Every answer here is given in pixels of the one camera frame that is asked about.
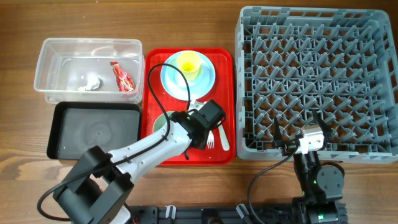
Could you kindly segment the white plastic fork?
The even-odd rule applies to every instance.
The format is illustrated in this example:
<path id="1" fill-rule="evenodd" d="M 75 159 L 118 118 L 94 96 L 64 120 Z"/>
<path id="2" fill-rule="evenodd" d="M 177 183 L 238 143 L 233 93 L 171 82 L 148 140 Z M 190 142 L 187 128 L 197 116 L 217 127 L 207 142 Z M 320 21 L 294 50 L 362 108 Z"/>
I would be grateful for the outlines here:
<path id="1" fill-rule="evenodd" d="M 215 146 L 215 138 L 214 138 L 214 134 L 212 131 L 210 131 L 208 134 L 208 139 L 207 139 L 206 145 L 207 145 L 208 149 L 213 149 Z"/>

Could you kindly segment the white tissue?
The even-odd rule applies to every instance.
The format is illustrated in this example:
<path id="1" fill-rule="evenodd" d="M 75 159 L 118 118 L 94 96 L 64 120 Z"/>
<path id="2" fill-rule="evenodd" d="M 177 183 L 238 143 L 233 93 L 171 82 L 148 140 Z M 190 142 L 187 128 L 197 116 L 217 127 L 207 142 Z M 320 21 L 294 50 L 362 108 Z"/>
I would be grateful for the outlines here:
<path id="1" fill-rule="evenodd" d="M 78 88 L 78 91 L 94 91 L 97 90 L 101 84 L 102 84 L 102 79 L 100 79 L 98 76 L 89 76 L 89 77 L 84 77 L 81 76 L 81 79 L 83 81 L 86 81 L 86 85 L 80 86 Z"/>

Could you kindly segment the grey dishwasher rack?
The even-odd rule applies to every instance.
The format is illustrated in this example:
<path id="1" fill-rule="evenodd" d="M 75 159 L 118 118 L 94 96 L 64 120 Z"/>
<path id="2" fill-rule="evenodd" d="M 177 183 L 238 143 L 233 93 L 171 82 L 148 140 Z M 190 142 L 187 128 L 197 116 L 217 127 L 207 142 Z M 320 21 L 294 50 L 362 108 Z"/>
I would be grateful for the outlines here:
<path id="1" fill-rule="evenodd" d="M 331 128 L 323 160 L 397 161 L 397 51 L 382 10 L 246 6 L 235 28 L 236 152 L 280 160 L 283 140 Z"/>

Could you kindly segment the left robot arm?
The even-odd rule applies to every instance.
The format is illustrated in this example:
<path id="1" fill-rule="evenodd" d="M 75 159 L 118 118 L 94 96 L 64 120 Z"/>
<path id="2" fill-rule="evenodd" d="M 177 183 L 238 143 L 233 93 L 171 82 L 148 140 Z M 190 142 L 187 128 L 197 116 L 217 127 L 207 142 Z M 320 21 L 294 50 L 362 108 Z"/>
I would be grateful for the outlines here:
<path id="1" fill-rule="evenodd" d="M 85 152 L 62 183 L 47 191 L 71 223 L 129 223 L 125 205 L 135 183 L 151 169 L 190 148 L 204 149 L 223 119 L 202 108 L 175 111 L 155 133 L 120 149 Z"/>

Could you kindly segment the yellow plastic cup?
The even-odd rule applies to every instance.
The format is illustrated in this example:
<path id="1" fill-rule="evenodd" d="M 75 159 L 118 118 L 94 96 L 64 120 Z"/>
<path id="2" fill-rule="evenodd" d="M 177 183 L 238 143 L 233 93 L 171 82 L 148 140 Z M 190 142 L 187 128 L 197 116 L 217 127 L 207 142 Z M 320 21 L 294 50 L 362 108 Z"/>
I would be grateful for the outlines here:
<path id="1" fill-rule="evenodd" d="M 201 67 L 201 58 L 198 52 L 192 50 L 181 51 L 177 57 L 177 67 L 189 81 L 196 79 Z"/>

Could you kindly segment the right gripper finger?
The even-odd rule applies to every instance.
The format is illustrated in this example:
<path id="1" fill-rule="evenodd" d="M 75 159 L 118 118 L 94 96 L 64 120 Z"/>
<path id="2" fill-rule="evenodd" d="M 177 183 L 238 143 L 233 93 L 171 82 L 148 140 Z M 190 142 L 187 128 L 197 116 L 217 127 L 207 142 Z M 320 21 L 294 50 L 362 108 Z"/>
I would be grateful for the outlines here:
<path id="1" fill-rule="evenodd" d="M 325 139 L 330 139 L 332 135 L 332 129 L 329 127 L 329 125 L 327 125 L 326 122 L 324 122 L 324 120 L 321 119 L 320 115 L 315 110 L 312 111 L 312 116 L 315 122 L 319 125 L 319 127 L 323 131 Z"/>
<path id="2" fill-rule="evenodd" d="M 280 132 L 280 126 L 277 117 L 274 118 L 274 135 L 273 135 L 272 145 L 273 146 L 282 145 L 282 135 Z"/>

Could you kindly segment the red snack wrapper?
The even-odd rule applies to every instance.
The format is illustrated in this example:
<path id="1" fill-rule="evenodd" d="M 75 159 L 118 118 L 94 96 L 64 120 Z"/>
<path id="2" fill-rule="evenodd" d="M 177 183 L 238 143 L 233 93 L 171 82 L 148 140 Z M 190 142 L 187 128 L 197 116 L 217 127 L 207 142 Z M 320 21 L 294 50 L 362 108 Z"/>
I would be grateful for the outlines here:
<path id="1" fill-rule="evenodd" d="M 116 76 L 119 91 L 134 91 L 136 86 L 131 76 L 120 67 L 120 64 L 118 62 L 110 62 L 110 65 Z"/>

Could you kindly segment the white plastic spoon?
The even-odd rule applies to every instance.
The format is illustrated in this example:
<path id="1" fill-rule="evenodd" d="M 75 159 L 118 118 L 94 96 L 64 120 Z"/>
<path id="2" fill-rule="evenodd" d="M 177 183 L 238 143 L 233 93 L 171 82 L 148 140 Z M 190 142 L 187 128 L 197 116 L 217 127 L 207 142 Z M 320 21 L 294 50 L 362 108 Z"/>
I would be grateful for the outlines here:
<path id="1" fill-rule="evenodd" d="M 230 146 L 229 146 L 229 142 L 228 142 L 228 138 L 226 136 L 226 133 L 224 131 L 223 125 L 219 125 L 218 126 L 218 131 L 220 134 L 220 141 L 221 141 L 221 145 L 224 151 L 228 151 L 230 150 Z"/>

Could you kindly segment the clear plastic bin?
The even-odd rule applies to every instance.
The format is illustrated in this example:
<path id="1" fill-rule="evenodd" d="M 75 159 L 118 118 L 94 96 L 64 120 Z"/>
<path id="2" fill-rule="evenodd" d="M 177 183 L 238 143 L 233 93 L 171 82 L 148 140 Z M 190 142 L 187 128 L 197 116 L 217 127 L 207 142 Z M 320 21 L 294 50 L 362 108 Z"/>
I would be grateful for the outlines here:
<path id="1" fill-rule="evenodd" d="M 118 62 L 135 86 L 119 91 L 110 62 Z M 126 102 L 138 104 L 144 88 L 145 61 L 137 39 L 48 38 L 45 39 L 35 70 L 34 89 L 47 103 L 62 101 Z M 98 76 L 101 86 L 94 91 L 78 91 L 86 85 L 81 76 Z"/>

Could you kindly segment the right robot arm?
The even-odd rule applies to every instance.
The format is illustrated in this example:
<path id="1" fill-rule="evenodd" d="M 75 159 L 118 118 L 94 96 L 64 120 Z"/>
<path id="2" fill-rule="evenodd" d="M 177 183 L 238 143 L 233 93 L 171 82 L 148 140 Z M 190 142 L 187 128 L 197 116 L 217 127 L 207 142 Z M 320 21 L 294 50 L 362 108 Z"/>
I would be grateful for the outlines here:
<path id="1" fill-rule="evenodd" d="M 332 129 L 312 111 L 313 125 L 304 126 L 291 140 L 282 139 L 279 121 L 274 119 L 273 147 L 294 159 L 294 171 L 303 195 L 292 201 L 294 223 L 346 223 L 346 210 L 339 206 L 345 184 L 344 169 L 335 162 L 320 162 L 318 151 L 326 148 Z"/>

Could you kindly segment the red serving tray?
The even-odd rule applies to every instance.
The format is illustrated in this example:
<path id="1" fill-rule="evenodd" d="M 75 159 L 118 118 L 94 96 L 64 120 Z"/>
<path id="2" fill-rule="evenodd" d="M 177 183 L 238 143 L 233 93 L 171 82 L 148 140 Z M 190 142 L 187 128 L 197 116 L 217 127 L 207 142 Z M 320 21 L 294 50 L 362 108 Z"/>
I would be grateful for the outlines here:
<path id="1" fill-rule="evenodd" d="M 224 151 L 220 141 L 218 128 L 213 130 L 215 146 L 213 149 L 188 150 L 189 160 L 184 155 L 173 157 L 161 166 L 222 166 L 232 161 L 236 155 L 236 124 L 235 124 L 235 99 L 234 99 L 234 74 L 233 58 L 231 54 L 219 47 L 210 48 L 157 48 L 151 50 L 146 57 L 146 70 L 144 76 L 144 91 L 142 99 L 141 139 L 152 134 L 155 120 L 162 114 L 161 109 L 154 100 L 148 85 L 147 74 L 151 67 L 165 61 L 174 53 L 183 50 L 194 50 L 208 57 L 215 67 L 216 79 L 210 92 L 199 102 L 215 100 L 226 112 L 226 121 L 223 128 L 228 138 L 230 150 Z M 161 68 L 156 68 L 150 76 L 152 88 L 166 111 L 181 111 L 187 106 L 186 101 L 173 98 L 163 88 L 160 80 Z"/>

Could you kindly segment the light blue plate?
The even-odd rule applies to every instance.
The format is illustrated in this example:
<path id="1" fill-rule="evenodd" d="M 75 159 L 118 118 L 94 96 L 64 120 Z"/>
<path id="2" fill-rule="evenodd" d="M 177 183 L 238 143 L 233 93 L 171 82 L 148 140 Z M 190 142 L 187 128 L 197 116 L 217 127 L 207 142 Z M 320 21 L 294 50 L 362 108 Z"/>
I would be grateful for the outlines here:
<path id="1" fill-rule="evenodd" d="M 177 67 L 177 57 L 180 54 L 180 52 L 171 55 L 165 62 L 167 64 L 173 65 L 174 67 Z M 204 66 L 203 77 L 198 85 L 189 86 L 191 100 L 197 100 L 205 96 L 212 89 L 216 79 L 215 67 L 211 63 L 210 59 L 205 55 L 203 55 L 202 53 L 199 53 L 199 55 L 201 58 L 201 65 Z M 187 101 L 188 100 L 187 87 L 180 88 L 177 85 L 172 84 L 166 74 L 167 68 L 168 66 L 163 66 L 161 69 L 160 80 L 163 88 L 172 97 L 178 100 Z"/>

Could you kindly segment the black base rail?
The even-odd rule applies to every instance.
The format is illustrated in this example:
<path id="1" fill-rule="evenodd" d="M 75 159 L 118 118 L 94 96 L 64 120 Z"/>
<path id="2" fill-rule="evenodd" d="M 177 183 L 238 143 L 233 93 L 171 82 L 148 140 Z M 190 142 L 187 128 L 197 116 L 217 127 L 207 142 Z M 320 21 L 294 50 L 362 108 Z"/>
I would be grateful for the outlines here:
<path id="1" fill-rule="evenodd" d="M 131 223 L 348 223 L 343 203 L 304 205 L 302 203 L 268 204 L 254 209 L 257 217 L 243 203 L 235 207 L 166 207 L 135 206 L 129 208 Z"/>

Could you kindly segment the black tray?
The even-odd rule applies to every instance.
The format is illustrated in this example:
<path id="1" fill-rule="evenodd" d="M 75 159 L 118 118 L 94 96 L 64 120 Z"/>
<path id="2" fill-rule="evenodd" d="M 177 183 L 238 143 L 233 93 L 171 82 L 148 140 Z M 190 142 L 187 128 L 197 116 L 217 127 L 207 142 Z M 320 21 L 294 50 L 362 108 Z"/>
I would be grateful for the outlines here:
<path id="1" fill-rule="evenodd" d="M 55 107 L 47 157 L 78 160 L 88 149 L 131 145 L 141 135 L 141 111 L 130 103 L 64 101 Z"/>

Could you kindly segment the mint green bowl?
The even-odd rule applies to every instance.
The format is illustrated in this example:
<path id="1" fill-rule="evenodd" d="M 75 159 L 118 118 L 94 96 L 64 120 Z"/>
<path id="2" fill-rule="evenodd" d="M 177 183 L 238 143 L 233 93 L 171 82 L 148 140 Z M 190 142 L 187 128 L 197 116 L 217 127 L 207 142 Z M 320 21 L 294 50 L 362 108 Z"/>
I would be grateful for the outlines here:
<path id="1" fill-rule="evenodd" d="M 155 133 L 158 131 L 160 128 L 163 127 L 164 124 L 167 123 L 166 117 L 169 117 L 174 111 L 167 111 L 166 116 L 162 113 L 161 115 L 158 116 L 158 118 L 155 120 L 153 127 L 152 127 L 152 132 Z"/>

